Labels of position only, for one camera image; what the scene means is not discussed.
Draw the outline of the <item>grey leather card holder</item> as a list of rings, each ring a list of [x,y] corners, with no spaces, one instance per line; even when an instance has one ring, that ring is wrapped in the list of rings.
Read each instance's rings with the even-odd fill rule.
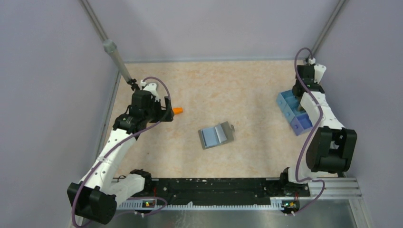
[[[229,122],[219,123],[213,127],[200,129],[198,135],[204,150],[217,147],[235,140],[235,128]]]

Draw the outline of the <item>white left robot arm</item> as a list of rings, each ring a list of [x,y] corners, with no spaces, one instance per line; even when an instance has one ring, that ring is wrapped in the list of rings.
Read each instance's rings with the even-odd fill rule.
[[[107,224],[116,209],[135,194],[147,196],[152,183],[142,174],[128,174],[122,181],[113,183],[113,177],[128,150],[140,134],[161,122],[173,121],[171,96],[164,97],[165,108],[156,91],[137,90],[127,110],[113,124],[110,136],[93,166],[79,183],[71,183],[67,195],[72,207],[72,224],[78,228],[76,216],[89,221]]]

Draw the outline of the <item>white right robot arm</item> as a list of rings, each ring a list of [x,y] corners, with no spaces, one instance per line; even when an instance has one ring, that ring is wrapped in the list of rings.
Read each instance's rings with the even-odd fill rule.
[[[328,104],[319,84],[325,71],[324,65],[298,65],[292,89],[276,98],[295,135],[315,130],[303,146],[300,165],[285,168],[280,175],[278,188],[285,196],[321,174],[345,172],[351,165],[357,133],[340,123]]]

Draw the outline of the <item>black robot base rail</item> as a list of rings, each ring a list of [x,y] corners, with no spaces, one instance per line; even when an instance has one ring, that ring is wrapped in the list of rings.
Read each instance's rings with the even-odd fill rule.
[[[307,184],[280,178],[159,178],[146,181],[134,197],[161,197],[169,206],[269,205],[274,197],[309,197]]]

